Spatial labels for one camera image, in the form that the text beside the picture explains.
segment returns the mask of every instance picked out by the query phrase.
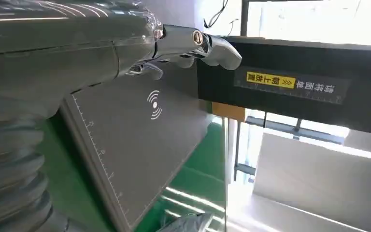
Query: white wall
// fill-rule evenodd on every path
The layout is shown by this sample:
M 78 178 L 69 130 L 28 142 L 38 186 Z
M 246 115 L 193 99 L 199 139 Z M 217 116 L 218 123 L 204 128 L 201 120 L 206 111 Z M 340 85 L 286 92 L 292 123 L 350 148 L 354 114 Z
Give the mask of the white wall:
M 371 133 L 350 130 L 344 145 L 371 152 Z
M 210 19 L 221 10 L 223 1 L 222 0 L 196 0 L 198 5 L 198 18 L 196 22 L 203 22 L 205 18 L 206 22 L 209 23 Z M 241 1 L 240 0 L 229 0 L 228 5 L 218 18 L 217 22 L 210 28 L 204 28 L 204 32 L 211 35 L 240 35 L 241 32 Z
M 203 29 L 198 12 L 206 0 L 140 0 L 163 24 Z
M 229 199 L 227 229 L 228 232 L 358 231 L 254 194 L 249 199 L 238 195 Z
M 264 134 L 254 193 L 371 232 L 371 159 Z

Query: black cable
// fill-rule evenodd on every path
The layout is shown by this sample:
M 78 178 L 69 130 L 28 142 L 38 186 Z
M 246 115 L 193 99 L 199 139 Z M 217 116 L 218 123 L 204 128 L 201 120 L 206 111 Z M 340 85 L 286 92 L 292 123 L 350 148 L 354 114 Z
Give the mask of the black cable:
M 238 21 L 238 19 L 234 19 L 234 20 L 232 20 L 232 21 L 230 22 L 230 24 L 231 24 L 231 30 L 229 31 L 229 33 L 228 33 L 227 36 L 229 36 L 229 35 L 232 33 L 232 29 L 234 28 L 234 23 L 237 22 L 237 21 Z
M 225 7 L 227 6 L 227 4 L 228 4 L 228 0 L 223 0 L 223 7 L 221 8 L 221 10 L 218 13 L 214 14 L 214 16 L 210 19 L 210 22 L 208 24 L 204 19 L 204 27 L 205 28 L 210 28 L 210 27 L 214 26 L 214 24 L 217 22 L 218 18 L 222 14 L 222 12 L 225 10 Z
M 362 2 L 362 0 L 359 0 L 359 2 L 357 3 L 357 7 L 356 7 L 356 10 L 355 10 L 355 13 L 353 15 L 353 18 L 356 18 L 356 14 L 357 14 L 357 11 L 359 10 L 359 7 L 360 7 L 360 3 Z

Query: white panel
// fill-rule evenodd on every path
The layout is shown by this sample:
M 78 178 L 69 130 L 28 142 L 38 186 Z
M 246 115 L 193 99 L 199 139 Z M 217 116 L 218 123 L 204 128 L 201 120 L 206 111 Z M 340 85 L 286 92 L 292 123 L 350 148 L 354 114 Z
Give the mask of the white panel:
M 371 231 L 371 159 L 264 134 L 254 193 Z
M 359 232 L 267 198 L 252 195 L 243 205 L 230 200 L 228 223 L 250 232 Z M 228 231 L 241 232 L 228 226 Z
M 371 133 L 351 130 L 344 145 L 371 152 Z

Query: green floor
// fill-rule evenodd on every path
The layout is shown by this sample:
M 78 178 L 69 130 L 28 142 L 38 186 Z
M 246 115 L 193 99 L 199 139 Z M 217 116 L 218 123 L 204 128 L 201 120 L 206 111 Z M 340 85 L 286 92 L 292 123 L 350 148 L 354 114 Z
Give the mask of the green floor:
M 49 177 L 49 192 L 54 206 L 71 218 L 84 222 L 97 232 L 114 232 L 102 201 L 91 184 L 69 131 L 59 114 L 41 125 L 45 139 L 38 150 L 45 154 L 43 172 Z M 173 215 L 212 212 L 217 216 L 210 229 L 223 232 L 226 205 L 222 127 L 211 123 L 203 141 L 169 184 L 136 232 L 154 232 Z

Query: window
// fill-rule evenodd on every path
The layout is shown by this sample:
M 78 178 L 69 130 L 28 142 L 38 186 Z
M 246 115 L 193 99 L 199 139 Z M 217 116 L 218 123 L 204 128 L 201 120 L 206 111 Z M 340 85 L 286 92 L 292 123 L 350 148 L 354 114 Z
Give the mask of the window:
M 251 183 L 255 179 L 253 174 L 257 167 L 264 133 L 371 159 L 369 151 L 343 146 L 349 128 L 265 113 L 260 110 L 247 109 L 247 114 L 246 123 L 239 124 L 238 153 L 234 167 L 236 174 L 234 179 L 243 183 Z
M 371 45 L 371 0 L 250 2 L 247 35 Z

